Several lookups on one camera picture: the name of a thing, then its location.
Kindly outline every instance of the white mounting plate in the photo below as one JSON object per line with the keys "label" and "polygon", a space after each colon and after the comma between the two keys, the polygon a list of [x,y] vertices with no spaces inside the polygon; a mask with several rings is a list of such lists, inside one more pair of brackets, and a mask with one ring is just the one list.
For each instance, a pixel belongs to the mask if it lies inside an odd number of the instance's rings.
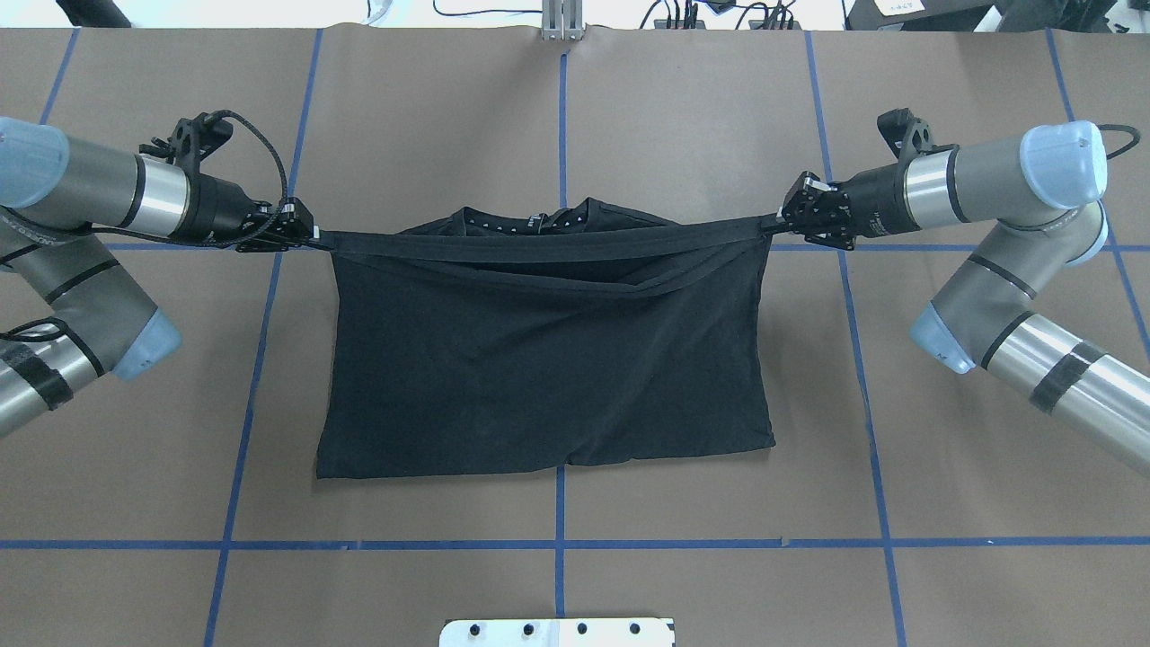
{"label": "white mounting plate", "polygon": [[[524,627],[528,625],[530,625],[529,633],[526,633]],[[675,647],[675,621],[669,618],[452,621],[439,633],[439,647],[592,646]]]}

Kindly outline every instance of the white bracket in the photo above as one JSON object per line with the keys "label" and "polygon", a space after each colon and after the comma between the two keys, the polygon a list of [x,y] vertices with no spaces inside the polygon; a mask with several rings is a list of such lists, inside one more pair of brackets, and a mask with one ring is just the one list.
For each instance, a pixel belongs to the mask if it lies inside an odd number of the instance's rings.
{"label": "white bracket", "polygon": [[543,0],[543,39],[582,40],[583,0]]}
{"label": "white bracket", "polygon": [[675,647],[669,618],[452,621],[439,647]]}

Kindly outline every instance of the gray robot arm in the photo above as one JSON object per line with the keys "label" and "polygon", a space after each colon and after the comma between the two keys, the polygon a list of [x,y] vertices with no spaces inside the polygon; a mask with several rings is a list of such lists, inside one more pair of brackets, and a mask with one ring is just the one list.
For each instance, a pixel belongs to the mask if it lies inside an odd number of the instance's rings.
{"label": "gray robot arm", "polygon": [[940,147],[910,110],[887,113],[879,125],[898,163],[834,184],[803,174],[779,219],[841,248],[858,234],[997,219],[914,322],[912,339],[957,373],[986,369],[1150,478],[1150,380],[1032,308],[1059,269],[1089,260],[1109,233],[1098,128],[1044,125]]}
{"label": "gray robot arm", "polygon": [[93,223],[238,251],[316,236],[297,199],[284,194],[273,207],[199,172],[231,136],[225,115],[233,114],[181,120],[167,141],[141,146],[159,160],[0,117],[0,268],[20,272],[53,308],[52,317],[0,336],[0,438],[105,373],[131,380],[181,345],[171,321],[90,234]]}

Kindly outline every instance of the black t-shirt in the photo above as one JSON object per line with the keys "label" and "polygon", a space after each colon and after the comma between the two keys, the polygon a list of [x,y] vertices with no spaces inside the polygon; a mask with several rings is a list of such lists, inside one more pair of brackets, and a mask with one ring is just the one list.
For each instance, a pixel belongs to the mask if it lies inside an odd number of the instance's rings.
{"label": "black t-shirt", "polygon": [[339,323],[316,476],[772,447],[757,321],[773,223],[684,225],[589,198],[325,232]]}

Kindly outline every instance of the light blue joint cap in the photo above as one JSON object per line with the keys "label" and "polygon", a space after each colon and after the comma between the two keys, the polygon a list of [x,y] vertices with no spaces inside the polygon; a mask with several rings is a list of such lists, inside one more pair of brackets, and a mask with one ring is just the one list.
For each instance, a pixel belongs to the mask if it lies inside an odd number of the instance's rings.
{"label": "light blue joint cap", "polygon": [[914,321],[914,326],[911,326],[911,339],[956,373],[967,373],[976,367],[943,323],[933,302],[927,305]]}
{"label": "light blue joint cap", "polygon": [[156,308],[155,314],[148,318],[147,325],[112,372],[121,380],[130,383],[164,357],[176,353],[183,342],[184,339],[171,319],[163,314],[163,310]]}
{"label": "light blue joint cap", "polygon": [[1034,194],[1055,208],[1078,208],[1106,191],[1106,148],[1089,121],[1032,128],[1022,136],[1019,161]]}
{"label": "light blue joint cap", "polygon": [[1098,255],[1102,251],[1102,246],[1106,244],[1106,238],[1110,237],[1110,218],[1106,217],[1106,207],[1102,202],[1098,202],[1098,208],[1102,209],[1102,226],[1098,228],[1098,237],[1090,245],[1090,248],[1082,252],[1082,255],[1067,260],[1066,267],[1078,267],[1083,262],[1090,260],[1091,257]]}
{"label": "light blue joint cap", "polygon": [[0,116],[0,205],[24,208],[52,192],[68,168],[68,136]]}

